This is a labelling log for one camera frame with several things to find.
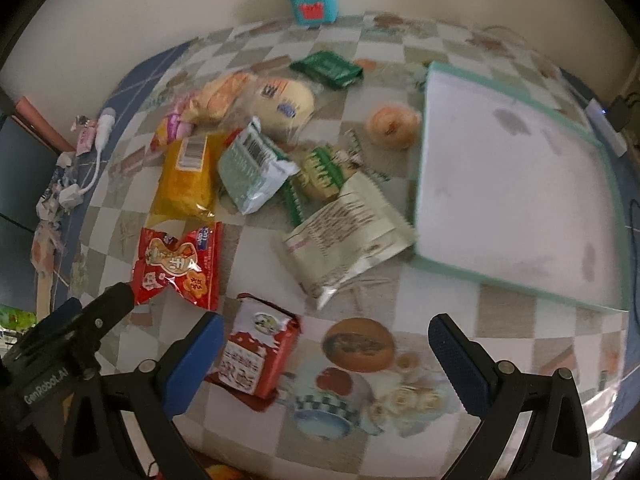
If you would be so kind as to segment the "red white snack packet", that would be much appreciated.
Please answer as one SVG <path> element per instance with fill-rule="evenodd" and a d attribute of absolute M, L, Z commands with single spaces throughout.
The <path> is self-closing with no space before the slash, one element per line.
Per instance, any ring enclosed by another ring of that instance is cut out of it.
<path fill-rule="evenodd" d="M 238 300 L 229 336 L 205 380 L 262 412 L 278 397 L 278 382 L 302 324 L 298 315 L 248 292 Z"/>

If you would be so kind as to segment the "red peanut snack packet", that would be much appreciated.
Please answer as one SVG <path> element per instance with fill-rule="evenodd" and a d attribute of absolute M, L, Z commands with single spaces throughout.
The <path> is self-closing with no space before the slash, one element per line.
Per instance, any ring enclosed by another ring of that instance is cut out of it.
<path fill-rule="evenodd" d="M 216 311 L 222 223 L 201 226 L 181 240 L 143 228 L 132 268 L 134 304 L 147 304 L 168 286 L 195 307 Z"/>

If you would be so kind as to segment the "yellow orange snack bag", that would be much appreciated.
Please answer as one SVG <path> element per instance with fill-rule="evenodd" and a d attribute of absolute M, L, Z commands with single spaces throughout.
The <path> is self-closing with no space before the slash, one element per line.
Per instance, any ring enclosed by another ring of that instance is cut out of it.
<path fill-rule="evenodd" d="M 167 149 L 150 210 L 148 226 L 168 220 L 209 223 L 215 218 L 220 187 L 218 160 L 228 133 L 189 136 Z"/>

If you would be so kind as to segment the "cream white snack bag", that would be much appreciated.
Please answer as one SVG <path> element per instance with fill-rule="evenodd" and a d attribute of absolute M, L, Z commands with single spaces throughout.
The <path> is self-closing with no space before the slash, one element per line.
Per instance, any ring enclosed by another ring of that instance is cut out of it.
<path fill-rule="evenodd" d="M 335 200 L 281 238 L 282 256 L 303 292 L 321 310 L 343 284 L 395 257 L 416 230 L 362 172 Z"/>

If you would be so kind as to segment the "pink snack bag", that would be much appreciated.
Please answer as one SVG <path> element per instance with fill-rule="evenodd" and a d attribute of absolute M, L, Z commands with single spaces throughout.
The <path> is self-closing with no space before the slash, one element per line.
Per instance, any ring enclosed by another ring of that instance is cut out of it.
<path fill-rule="evenodd" d="M 150 152 L 152 155 L 162 154 L 172 142 L 181 140 L 192 134 L 195 128 L 194 123 L 181 118 L 192 96 L 193 93 L 178 96 L 175 102 L 171 104 L 169 112 L 166 113 L 160 121 L 152 137 L 150 143 Z"/>

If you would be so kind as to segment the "green white pastry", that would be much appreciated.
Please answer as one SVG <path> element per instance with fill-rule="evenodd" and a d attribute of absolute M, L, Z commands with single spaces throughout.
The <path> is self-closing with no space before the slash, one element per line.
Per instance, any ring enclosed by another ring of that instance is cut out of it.
<path fill-rule="evenodd" d="M 306 144 L 290 153 L 298 171 L 278 192 L 292 226 L 300 226 L 324 204 L 335 200 L 347 180 L 362 172 L 376 184 L 390 177 L 366 163 L 357 133 L 349 129 L 338 144 Z"/>

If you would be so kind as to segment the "pale yellow bread bag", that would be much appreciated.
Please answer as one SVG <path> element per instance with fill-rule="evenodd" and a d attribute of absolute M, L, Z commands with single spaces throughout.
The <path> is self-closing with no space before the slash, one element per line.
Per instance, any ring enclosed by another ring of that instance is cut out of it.
<path fill-rule="evenodd" d="M 289 141 L 308 122 L 316 97 L 306 84 L 286 78 L 258 78 L 250 89 L 247 111 L 273 140 Z"/>

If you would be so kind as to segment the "round bun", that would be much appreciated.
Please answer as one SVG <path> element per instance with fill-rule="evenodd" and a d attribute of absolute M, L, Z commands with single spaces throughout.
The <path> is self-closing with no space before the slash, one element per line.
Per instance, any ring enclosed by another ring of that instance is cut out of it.
<path fill-rule="evenodd" d="M 377 108 L 364 124 L 370 141 L 388 150 L 406 150 L 416 143 L 422 116 L 411 107 L 385 104 Z"/>

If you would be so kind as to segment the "orange bread bag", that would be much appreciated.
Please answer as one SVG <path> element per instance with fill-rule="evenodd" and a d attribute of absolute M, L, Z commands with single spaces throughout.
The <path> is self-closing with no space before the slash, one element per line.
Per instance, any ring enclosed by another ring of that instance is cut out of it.
<path fill-rule="evenodd" d="M 190 99 L 182 117 L 194 124 L 221 122 L 244 89 L 255 81 L 253 74 L 236 72 L 209 81 Z"/>

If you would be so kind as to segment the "crumpled paper wrappers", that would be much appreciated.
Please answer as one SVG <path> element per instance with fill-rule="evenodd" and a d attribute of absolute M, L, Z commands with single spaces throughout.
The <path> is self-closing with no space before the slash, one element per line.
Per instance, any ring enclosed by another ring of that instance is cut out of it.
<path fill-rule="evenodd" d="M 38 276 L 52 275 L 55 256 L 63 250 L 61 222 L 66 214 L 60 205 L 61 192 L 76 182 L 76 154 L 63 152 L 58 156 L 48 186 L 36 203 L 38 224 L 32 239 L 30 261 Z"/>

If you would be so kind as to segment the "white tray teal rim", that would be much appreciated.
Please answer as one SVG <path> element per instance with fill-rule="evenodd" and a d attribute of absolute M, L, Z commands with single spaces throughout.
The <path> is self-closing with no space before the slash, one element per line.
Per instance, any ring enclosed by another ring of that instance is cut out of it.
<path fill-rule="evenodd" d="M 623 204 L 604 146 L 550 107 L 449 64 L 426 73 L 414 226 L 425 269 L 630 308 Z"/>

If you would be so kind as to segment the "checkered tablecloth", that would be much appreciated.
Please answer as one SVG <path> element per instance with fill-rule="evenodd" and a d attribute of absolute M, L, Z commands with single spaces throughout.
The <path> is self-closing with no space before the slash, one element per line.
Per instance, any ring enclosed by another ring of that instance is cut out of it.
<path fill-rule="evenodd" d="M 558 66 L 390 14 L 251 24 L 132 70 L 68 228 L 96 357 L 165 478 L 587 479 L 629 244 Z"/>

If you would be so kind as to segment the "white power strip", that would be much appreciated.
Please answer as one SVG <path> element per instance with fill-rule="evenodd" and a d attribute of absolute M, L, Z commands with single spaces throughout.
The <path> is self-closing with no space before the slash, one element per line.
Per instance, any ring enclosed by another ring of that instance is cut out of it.
<path fill-rule="evenodd" d="M 597 99 L 591 99 L 586 108 L 585 114 L 593 128 L 604 137 L 604 140 L 608 142 L 608 146 L 614 152 L 614 154 L 621 158 L 628 150 L 626 140 L 623 135 L 616 131 L 614 127 L 608 121 L 605 115 L 605 109 L 601 106 Z"/>

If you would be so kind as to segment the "dark green snack packet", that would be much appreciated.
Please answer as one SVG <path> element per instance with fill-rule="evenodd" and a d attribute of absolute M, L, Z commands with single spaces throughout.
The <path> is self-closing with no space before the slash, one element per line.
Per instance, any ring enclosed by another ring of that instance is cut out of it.
<path fill-rule="evenodd" d="M 342 90 L 363 80 L 363 68 L 333 51 L 318 51 L 294 61 L 290 69 L 333 90 Z"/>

